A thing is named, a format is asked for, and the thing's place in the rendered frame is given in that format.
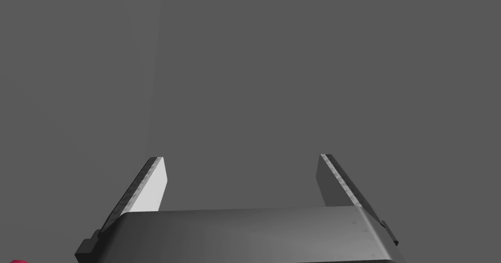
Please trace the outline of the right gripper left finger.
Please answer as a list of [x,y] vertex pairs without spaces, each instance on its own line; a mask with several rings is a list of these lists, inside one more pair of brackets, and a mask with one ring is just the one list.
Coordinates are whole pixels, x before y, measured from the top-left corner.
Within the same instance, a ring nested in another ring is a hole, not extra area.
[[111,210],[100,229],[91,238],[84,239],[75,257],[77,261],[97,261],[108,244],[114,223],[125,213],[159,211],[167,185],[163,157],[151,157],[144,164],[119,202]]

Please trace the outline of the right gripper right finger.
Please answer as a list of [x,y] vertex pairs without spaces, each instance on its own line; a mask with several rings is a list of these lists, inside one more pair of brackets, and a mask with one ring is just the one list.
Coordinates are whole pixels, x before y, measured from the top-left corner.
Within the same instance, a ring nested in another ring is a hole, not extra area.
[[350,179],[332,154],[320,154],[316,169],[316,182],[324,204],[329,206],[361,207],[387,231],[393,243],[399,241],[388,224],[381,220],[373,207]]

